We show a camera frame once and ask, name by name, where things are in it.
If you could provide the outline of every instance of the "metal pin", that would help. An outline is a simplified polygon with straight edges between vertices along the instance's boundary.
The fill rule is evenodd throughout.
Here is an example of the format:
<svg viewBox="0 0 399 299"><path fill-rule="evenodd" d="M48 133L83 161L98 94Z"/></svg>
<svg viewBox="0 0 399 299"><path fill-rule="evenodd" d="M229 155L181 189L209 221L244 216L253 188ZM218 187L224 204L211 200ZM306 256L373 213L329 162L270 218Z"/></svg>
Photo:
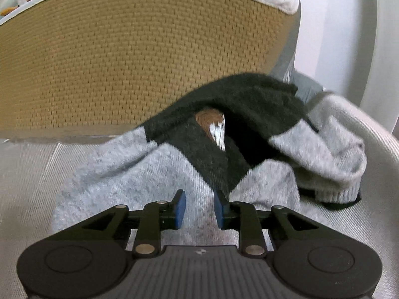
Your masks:
<svg viewBox="0 0 399 299"><path fill-rule="evenodd" d="M155 251L155 247L151 244L140 244L135 248L136 252L139 254L151 254Z"/></svg>
<svg viewBox="0 0 399 299"><path fill-rule="evenodd" d="M262 255L265 252L265 250L262 246L250 245L246 247L245 252L249 255Z"/></svg>

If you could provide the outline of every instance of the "bamboo mat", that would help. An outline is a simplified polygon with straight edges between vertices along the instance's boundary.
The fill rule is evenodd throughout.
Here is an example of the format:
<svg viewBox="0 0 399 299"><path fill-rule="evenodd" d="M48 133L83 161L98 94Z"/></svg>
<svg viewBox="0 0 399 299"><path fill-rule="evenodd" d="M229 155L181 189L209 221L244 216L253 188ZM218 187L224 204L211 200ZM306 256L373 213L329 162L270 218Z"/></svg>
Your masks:
<svg viewBox="0 0 399 299"><path fill-rule="evenodd" d="M45 0L0 26L0 138L121 134L269 73L294 16L254 0Z"/></svg>

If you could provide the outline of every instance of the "triangular cutout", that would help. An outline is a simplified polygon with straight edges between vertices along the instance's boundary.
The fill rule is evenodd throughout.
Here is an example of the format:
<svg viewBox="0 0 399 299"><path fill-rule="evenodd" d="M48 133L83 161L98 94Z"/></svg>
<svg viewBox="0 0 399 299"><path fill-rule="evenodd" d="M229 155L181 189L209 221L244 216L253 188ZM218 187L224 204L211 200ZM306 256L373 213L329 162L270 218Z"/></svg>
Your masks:
<svg viewBox="0 0 399 299"><path fill-rule="evenodd" d="M290 222L291 226L297 230L297 231L303 231L303 230L311 230L311 229L318 229L317 226L308 223L307 221L304 221L300 217L293 215L293 214L288 214L288 221Z"/></svg>
<svg viewBox="0 0 399 299"><path fill-rule="evenodd" d="M86 226L83 226L83 229L94 229L94 230L105 230L108 227L108 224L111 222L115 213L110 213L101 218L96 219L95 221L89 223Z"/></svg>

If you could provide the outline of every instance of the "black round joint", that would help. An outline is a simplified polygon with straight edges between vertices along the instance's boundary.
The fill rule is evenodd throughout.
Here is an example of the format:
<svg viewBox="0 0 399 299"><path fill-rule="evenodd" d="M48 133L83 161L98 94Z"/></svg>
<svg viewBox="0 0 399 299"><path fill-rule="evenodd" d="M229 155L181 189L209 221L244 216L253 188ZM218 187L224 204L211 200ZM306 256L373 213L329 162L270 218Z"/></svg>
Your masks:
<svg viewBox="0 0 399 299"><path fill-rule="evenodd" d="M350 238L289 240L276 251L273 266L292 288L322 299L370 294L382 273L377 253Z"/></svg>
<svg viewBox="0 0 399 299"><path fill-rule="evenodd" d="M42 240L19 257L25 290L44 298L76 299L101 294L126 269L124 250L114 241Z"/></svg>

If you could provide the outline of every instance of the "woven mat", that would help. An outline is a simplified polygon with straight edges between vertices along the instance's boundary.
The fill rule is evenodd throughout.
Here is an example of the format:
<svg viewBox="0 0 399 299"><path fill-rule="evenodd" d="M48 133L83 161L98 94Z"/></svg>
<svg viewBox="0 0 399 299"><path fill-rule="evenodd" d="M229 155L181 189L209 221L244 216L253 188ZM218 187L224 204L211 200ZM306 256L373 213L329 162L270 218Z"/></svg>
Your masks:
<svg viewBox="0 0 399 299"><path fill-rule="evenodd" d="M209 81L269 73L293 19L253 0L45 0L0 26L0 138L125 132Z"/></svg>

